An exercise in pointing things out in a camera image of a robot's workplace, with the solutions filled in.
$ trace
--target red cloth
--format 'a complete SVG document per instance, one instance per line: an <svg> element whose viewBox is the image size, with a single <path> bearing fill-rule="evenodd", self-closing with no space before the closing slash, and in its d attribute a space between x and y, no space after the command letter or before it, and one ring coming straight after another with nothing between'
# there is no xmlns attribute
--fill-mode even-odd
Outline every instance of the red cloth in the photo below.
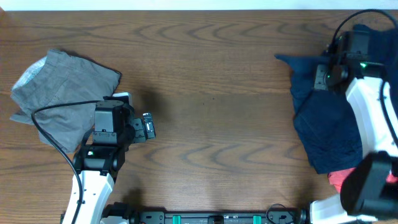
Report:
<svg viewBox="0 0 398 224"><path fill-rule="evenodd" d="M330 172L328 177L329 177L329 184L333 184L337 190L337 192L340 193L341 191L341 186L343 185L343 181L349 176L352 171L354 171L355 168L350 168L350 169L345 169L345 170L340 170L340 171L334 171ZM386 181L388 183L397 183L398 182L398 177L394 177L392 174L388 175Z"/></svg>

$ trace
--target dark blue fabric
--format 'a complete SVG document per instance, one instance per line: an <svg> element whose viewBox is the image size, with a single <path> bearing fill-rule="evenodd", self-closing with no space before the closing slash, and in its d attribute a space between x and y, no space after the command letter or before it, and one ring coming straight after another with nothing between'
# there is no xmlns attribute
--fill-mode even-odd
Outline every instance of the dark blue fabric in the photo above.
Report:
<svg viewBox="0 0 398 224"><path fill-rule="evenodd" d="M397 52L395 30L379 32L364 25L354 29L371 33L369 54L374 62L385 63L391 85L392 104L398 111L398 74L392 64ZM345 95L313 91L317 65L327 64L327 55L291 57L276 55L293 69L292 87L294 128L303 142L311 166L319 174L356 167L362 160L362 144L355 116Z"/></svg>

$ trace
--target black wire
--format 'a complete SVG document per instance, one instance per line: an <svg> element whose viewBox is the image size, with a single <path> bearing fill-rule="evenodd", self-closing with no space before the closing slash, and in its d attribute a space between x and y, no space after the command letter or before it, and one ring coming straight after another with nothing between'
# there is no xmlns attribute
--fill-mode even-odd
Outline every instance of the black wire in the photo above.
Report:
<svg viewBox="0 0 398 224"><path fill-rule="evenodd" d="M42 127L40 127L40 125L38 124L38 122L36 121L36 113L39 111L43 111L43 110L47 110L47 109L52 109L52 108L58 108L58 107L62 107L62 106L73 106L73 105L83 105L83 104L87 104L87 103L97 103L99 102L99 100L91 100L91 101L83 101L83 102L77 102L77 103L64 103L64 104L59 104L59 105L53 105L53 106L46 106L40 109L35 110L32 113L32 121L35 124L36 128L40 131L40 133L42 133L42 135L56 148L56 150L67 160L68 164L70 165L70 167L72 168L73 173L76 176L77 179L77 184L79 186L79 201L77 201L77 207L76 207L76 211L75 214L73 216L72 219L72 224L74 224L76 222L77 216L79 214L79 210L80 210L80 206L81 206L81 202L83 201L83 186L81 184L81 180L79 178L79 175L77 174L77 171L75 169L75 167L73 166L72 161L69 159L69 157L62 151L62 148L47 134L47 132L44 131L44 129Z"/></svg>
<svg viewBox="0 0 398 224"><path fill-rule="evenodd" d="M362 14L362 13L365 13L365 12L376 12L376 13L380 13L380 14L386 16L393 23L393 25L395 27L395 30L398 31L398 22L397 22L397 20L392 15L390 15L388 12L380 10L380 9L365 9L365 10L358 11L358 12L355 12L354 14L350 15L347 19L345 19L337 27L337 29L335 31L335 34L333 35L333 38L331 40L331 44L330 44L331 48L335 47L335 41L336 41L337 33L340 31L341 27L347 21L349 21L352 17L357 16L357 15ZM393 66L392 70L395 70L394 66L396 66L397 63L398 63L398 52L396 52L395 57L392 60L392 66ZM383 77L382 79L383 79L383 81L382 81L382 84L380 86L380 92L379 92L379 98L380 98L380 102L381 102L381 109L382 109L382 112L383 112L383 115L384 115L384 119L386 120L387 126L388 126L388 128L390 130L392 139L394 140L395 145L398 147L398 137L397 137L396 132L394 131L394 127L392 126L390 117L389 117L388 112L387 112L386 103L384 102L384 86L386 85L386 78Z"/></svg>
<svg viewBox="0 0 398 224"><path fill-rule="evenodd" d="M282 208L286 208L285 205L282 205L282 204L279 204L279 203L275 203L275 204L271 205L271 206L267 209L267 211L266 211L266 218L268 219L269 222L271 222L271 224L276 224L276 223L274 223L274 221L272 221L272 220L268 217L268 213L269 213L269 210L272 209L272 208L275 207L275 206L280 206L280 207L282 207ZM295 216L294 216L291 212L289 212L289 211L287 211L287 213L289 213L289 215L291 215L291 216L293 217L293 222L292 222L292 223L294 223Z"/></svg>

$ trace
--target wood grain surface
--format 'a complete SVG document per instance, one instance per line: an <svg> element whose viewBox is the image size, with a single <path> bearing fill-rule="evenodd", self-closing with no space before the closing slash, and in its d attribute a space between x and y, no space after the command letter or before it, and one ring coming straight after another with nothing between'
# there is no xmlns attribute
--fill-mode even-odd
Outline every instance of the wood grain surface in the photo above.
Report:
<svg viewBox="0 0 398 224"><path fill-rule="evenodd" d="M274 54L318 55L351 13L3 13L0 223L58 223L70 198L73 174L61 155L33 126L9 120L18 110L12 85L52 48L119 70L117 91L153 114L157 139L130 147L108 203L266 210L335 194L308 164L292 124L291 71ZM354 22L390 27L374 14L347 29Z"/></svg>

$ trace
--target white background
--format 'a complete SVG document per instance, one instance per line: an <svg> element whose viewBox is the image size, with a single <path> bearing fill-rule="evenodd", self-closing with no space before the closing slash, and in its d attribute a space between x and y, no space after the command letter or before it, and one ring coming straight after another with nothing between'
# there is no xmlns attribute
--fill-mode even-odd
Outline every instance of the white background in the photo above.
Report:
<svg viewBox="0 0 398 224"><path fill-rule="evenodd" d="M0 0L5 11L398 9L398 0Z"/></svg>

